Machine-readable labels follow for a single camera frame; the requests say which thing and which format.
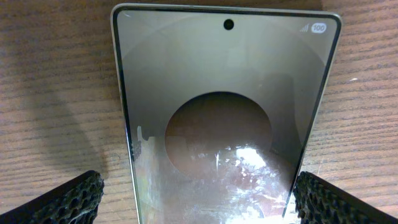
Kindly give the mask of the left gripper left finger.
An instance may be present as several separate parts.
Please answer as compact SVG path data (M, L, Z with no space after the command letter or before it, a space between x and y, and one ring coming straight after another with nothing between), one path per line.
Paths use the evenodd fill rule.
M1 223L93 224L103 196L101 174L89 170L1 215Z

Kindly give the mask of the Galaxy S25 Ultra smartphone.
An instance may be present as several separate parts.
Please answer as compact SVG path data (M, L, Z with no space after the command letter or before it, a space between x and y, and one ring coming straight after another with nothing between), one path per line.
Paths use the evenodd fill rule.
M341 27L324 11L115 6L139 223L283 223Z

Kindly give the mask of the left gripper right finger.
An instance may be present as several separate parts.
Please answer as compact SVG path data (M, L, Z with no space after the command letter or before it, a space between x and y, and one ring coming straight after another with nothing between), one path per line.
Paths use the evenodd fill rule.
M293 193L301 223L397 224L397 218L310 172L300 173Z

